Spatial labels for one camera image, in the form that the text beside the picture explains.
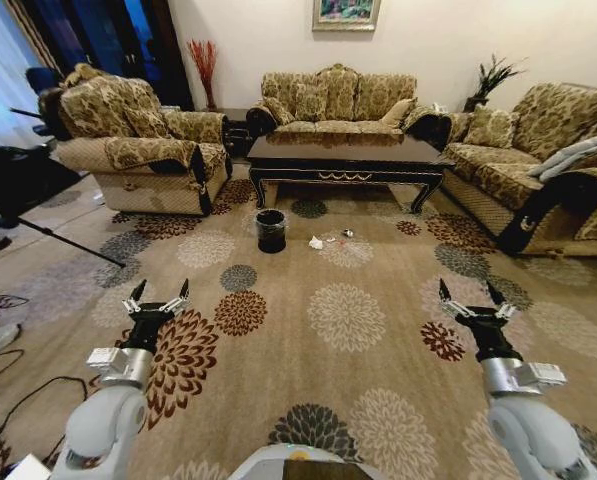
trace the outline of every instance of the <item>white wall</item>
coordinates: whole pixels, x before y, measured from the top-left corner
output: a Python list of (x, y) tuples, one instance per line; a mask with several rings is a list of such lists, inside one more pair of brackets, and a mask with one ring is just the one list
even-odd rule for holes
[(460, 110), (490, 54), (529, 57), (529, 71), (490, 105), (511, 108), (532, 85), (597, 85), (597, 0), (382, 0), (375, 32), (312, 32), (312, 0), (169, 0), (198, 108), (205, 94), (185, 43), (218, 46), (219, 107), (249, 107), (268, 71), (316, 72), (341, 62), (361, 73), (411, 73), (418, 96)]

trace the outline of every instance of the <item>side table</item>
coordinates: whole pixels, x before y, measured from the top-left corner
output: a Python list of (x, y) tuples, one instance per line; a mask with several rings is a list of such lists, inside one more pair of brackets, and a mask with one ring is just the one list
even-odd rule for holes
[(246, 157), (254, 144), (254, 138), (249, 133), (247, 126), (247, 108), (219, 108), (212, 110), (224, 113), (227, 116), (225, 148), (232, 157)]

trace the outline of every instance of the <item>crumpled paper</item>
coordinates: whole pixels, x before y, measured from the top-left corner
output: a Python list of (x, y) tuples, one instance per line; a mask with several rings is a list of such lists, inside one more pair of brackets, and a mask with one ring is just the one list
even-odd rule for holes
[(322, 240), (317, 239), (316, 236), (314, 235), (313, 237), (311, 237), (311, 240), (309, 240), (309, 246), (311, 248), (315, 248), (316, 250), (322, 250), (322, 248), (323, 248)]

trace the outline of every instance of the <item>sofa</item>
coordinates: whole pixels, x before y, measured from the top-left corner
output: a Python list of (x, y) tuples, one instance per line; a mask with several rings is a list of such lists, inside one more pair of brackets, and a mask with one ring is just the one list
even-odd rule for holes
[(113, 210), (209, 215), (231, 175), (225, 116), (163, 108), (151, 86), (104, 72), (39, 98), (56, 153), (91, 172)]
[(597, 89), (531, 88), (513, 109), (511, 148), (465, 143), (473, 113), (452, 113), (443, 189), (508, 253), (597, 256), (597, 153), (542, 183), (529, 173), (555, 153), (597, 137)]
[[(275, 98), (295, 116), (299, 84), (324, 85), (327, 89), (324, 119), (320, 121), (293, 121), (282, 125), (266, 106), (265, 98)], [(444, 131), (449, 133), (448, 118), (438, 115), (433, 109), (415, 106), (397, 127), (390, 127), (380, 119), (403, 99), (413, 99), (416, 93), (416, 78), (402, 74), (360, 74), (342, 64), (335, 64), (316, 74), (312, 73), (266, 73), (262, 79), (263, 99), (248, 111), (247, 121), (254, 136), (268, 135), (273, 139), (312, 141), (326, 138), (346, 138), (353, 143), (378, 143), (389, 140), (402, 141), (404, 133), (416, 129), (427, 131), (426, 138), (436, 138)], [(440, 130), (435, 135), (428, 130)]]

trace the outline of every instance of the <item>picture frame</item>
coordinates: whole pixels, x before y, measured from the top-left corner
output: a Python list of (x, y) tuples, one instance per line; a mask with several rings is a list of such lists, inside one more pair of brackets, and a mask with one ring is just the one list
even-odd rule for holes
[(380, 0), (314, 0), (312, 31), (376, 29)]

